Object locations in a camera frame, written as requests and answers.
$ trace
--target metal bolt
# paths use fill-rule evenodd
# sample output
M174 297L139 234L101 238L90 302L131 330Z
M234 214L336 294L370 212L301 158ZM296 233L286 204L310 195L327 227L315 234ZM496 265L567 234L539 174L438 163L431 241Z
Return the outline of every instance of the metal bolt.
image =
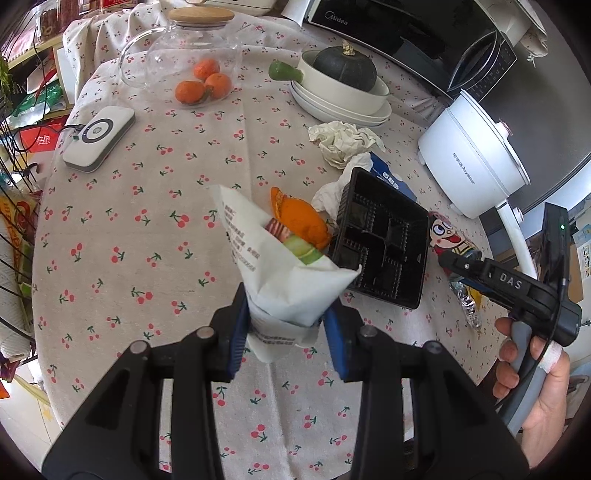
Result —
M216 331L211 327L201 327L197 330L197 336L203 340L214 336Z
M434 353L435 355L443 351L443 347L439 342L427 342L423 346L427 349L427 352Z
M378 334L378 330L373 325L363 325L359 329L361 336L366 338L375 337Z
M129 346L129 351L131 353L135 353L136 355L138 355L139 353L145 352L147 349L148 349L148 344L146 342L144 342L143 340L138 340Z

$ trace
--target white tile floor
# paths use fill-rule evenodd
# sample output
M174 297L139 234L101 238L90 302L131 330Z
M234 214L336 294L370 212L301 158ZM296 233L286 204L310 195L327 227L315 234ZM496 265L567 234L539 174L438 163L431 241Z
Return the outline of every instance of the white tile floor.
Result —
M36 362L19 367L17 374L28 382L41 378ZM45 455L61 432L60 426L51 408L36 400L16 381L2 383L10 398L0 400L0 423L29 461L41 469Z

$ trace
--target midea logo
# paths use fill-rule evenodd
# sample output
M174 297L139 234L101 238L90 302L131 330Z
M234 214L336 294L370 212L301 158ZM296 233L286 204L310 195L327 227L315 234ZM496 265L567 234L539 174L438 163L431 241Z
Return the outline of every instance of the midea logo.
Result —
M343 25L348 25L349 22L347 22L346 20L343 20L341 17L337 17L335 15L335 13L331 10L327 11L324 14L324 18L327 20L332 20L334 22L338 22L338 23L342 23Z

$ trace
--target wooden lid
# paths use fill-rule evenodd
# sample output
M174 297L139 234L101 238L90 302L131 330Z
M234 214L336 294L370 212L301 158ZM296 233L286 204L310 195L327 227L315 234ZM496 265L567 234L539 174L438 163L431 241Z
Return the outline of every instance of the wooden lid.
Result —
M214 24L230 21L234 12L218 7L182 7L172 10L168 18L185 24Z

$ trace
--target microwave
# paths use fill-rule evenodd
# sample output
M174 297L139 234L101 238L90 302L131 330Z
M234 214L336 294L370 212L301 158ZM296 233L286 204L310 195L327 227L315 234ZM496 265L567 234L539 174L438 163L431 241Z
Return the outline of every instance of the microwave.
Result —
M304 11L308 23L376 51L451 100L460 90L482 100L517 60L507 37L474 0L290 4L292 11Z

